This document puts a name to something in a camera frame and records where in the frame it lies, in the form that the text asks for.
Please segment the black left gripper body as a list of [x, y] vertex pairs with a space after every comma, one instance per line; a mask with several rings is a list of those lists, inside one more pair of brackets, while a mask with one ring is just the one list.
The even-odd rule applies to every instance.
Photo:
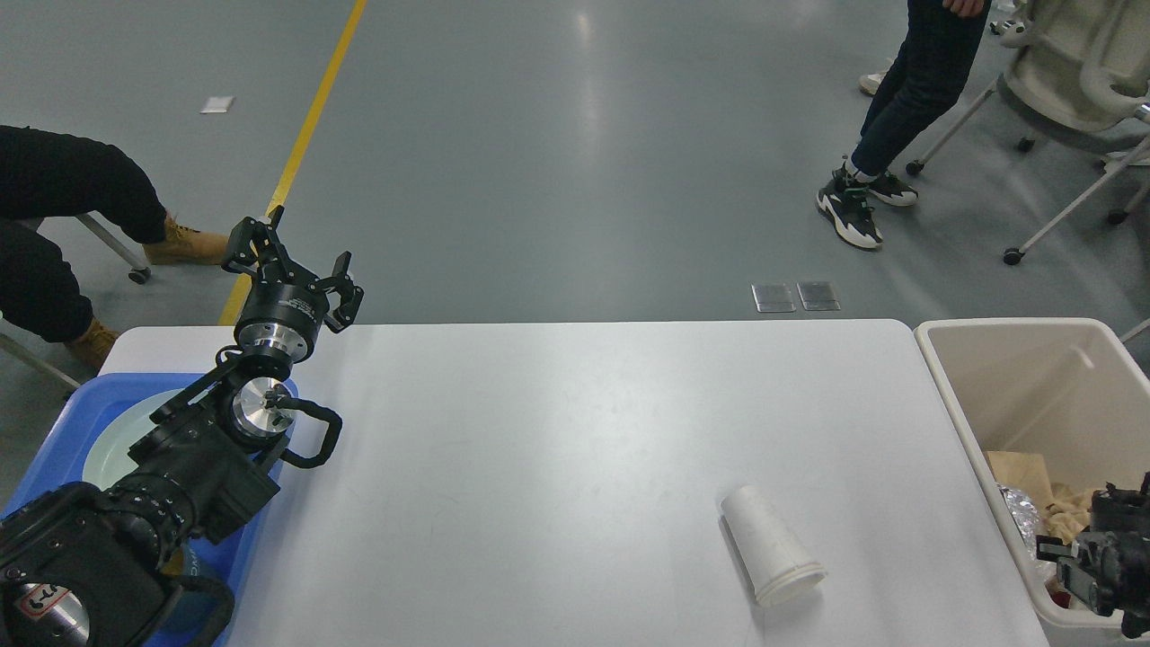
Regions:
[[271, 347], [296, 363], [313, 355], [329, 302], [322, 292], [282, 282], [254, 282], [235, 323], [241, 348]]

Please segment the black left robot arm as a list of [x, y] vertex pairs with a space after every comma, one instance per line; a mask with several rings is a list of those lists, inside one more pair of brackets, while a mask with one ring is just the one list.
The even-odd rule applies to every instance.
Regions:
[[233, 344], [151, 413], [128, 450], [135, 470], [107, 490], [62, 484], [3, 517], [3, 646], [141, 646], [187, 594], [210, 601], [190, 644], [225, 631], [233, 590], [172, 562], [190, 539], [216, 545], [254, 519], [279, 492], [276, 463], [332, 457], [342, 416], [293, 396], [288, 378], [320, 329], [344, 331], [363, 299], [350, 253], [324, 278], [290, 259], [283, 211], [233, 226], [222, 269], [252, 280]]

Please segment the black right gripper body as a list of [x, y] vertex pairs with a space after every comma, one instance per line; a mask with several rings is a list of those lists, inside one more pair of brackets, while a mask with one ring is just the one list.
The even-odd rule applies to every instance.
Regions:
[[1147, 634], [1147, 581], [1149, 581], [1149, 533], [1147, 533], [1147, 486], [1119, 490], [1106, 483], [1092, 493], [1090, 532], [1087, 540], [1092, 588], [1088, 595], [1092, 610], [1110, 616], [1124, 614], [1121, 632], [1135, 639]]

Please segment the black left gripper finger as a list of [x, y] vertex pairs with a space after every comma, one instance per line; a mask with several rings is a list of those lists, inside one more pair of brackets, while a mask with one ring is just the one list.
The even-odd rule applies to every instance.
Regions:
[[337, 259], [334, 259], [332, 275], [316, 280], [319, 294], [328, 296], [334, 292], [340, 298], [340, 303], [329, 306], [323, 318], [325, 326], [334, 334], [340, 334], [346, 328], [353, 325], [365, 295], [363, 288], [359, 287], [350, 275], [350, 259], [352, 259], [352, 253], [344, 251]]
[[225, 255], [218, 267], [227, 274], [248, 276], [251, 282], [291, 282], [293, 270], [277, 234], [284, 210], [283, 205], [276, 205], [267, 218], [239, 221], [227, 237]]

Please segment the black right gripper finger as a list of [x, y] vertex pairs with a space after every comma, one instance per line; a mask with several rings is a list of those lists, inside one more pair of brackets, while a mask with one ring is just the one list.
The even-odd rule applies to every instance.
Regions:
[[1110, 534], [1080, 534], [1071, 544], [1036, 536], [1036, 557], [1055, 563], [1057, 581], [1097, 616], [1112, 616], [1118, 602]]

